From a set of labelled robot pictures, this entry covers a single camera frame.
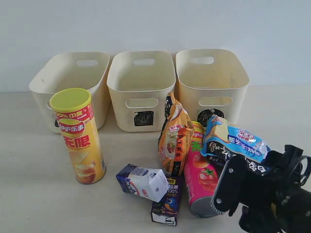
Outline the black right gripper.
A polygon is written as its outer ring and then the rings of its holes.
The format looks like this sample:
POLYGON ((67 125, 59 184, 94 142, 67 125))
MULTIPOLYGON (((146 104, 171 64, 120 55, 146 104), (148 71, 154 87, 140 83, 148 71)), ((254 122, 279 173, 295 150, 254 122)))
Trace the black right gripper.
POLYGON ((232 216, 242 203, 239 226, 248 233, 309 233, 311 193, 303 186, 311 176, 311 158, 302 149, 285 145, 283 153, 269 151, 262 164, 270 168, 265 175, 246 176, 244 158, 228 160, 211 208, 218 215, 232 216))

